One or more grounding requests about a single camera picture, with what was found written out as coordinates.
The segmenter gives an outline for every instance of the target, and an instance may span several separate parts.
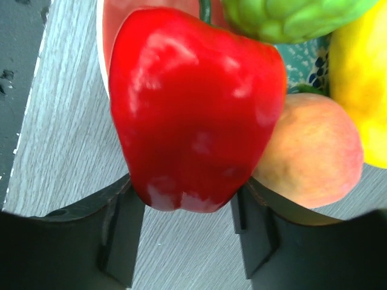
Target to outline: peach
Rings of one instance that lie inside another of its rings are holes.
[[[336,102],[291,94],[253,177],[303,207],[316,208],[346,196],[360,181],[363,162],[359,133]]]

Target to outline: wooden surface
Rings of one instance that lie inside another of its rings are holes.
[[[42,216],[126,172],[97,62],[96,0],[55,0],[4,210]],[[351,218],[387,208],[387,171],[366,167],[343,201]],[[146,209],[134,290],[250,289],[229,205],[214,214]]]

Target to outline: black surface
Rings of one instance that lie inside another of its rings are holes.
[[[0,208],[50,4],[50,0],[0,0]]]
[[[0,289],[131,287],[144,209],[126,175],[46,217],[0,212]]]
[[[251,180],[231,205],[253,290],[387,289],[387,210],[338,221]]]

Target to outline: pink plate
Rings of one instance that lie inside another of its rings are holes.
[[[228,28],[221,8],[221,0],[212,2],[212,23]],[[167,6],[199,16],[199,0],[98,0],[97,2],[97,49],[103,84],[108,91],[108,71],[112,48],[121,24],[138,6]]]

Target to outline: white rim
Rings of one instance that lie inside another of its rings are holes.
[[[103,3],[105,0],[97,1],[97,17],[96,17],[96,31],[97,31],[97,53],[99,68],[101,70],[103,85],[105,87],[106,94],[109,97],[109,85],[108,85],[108,72],[106,71],[105,56],[103,55]]]

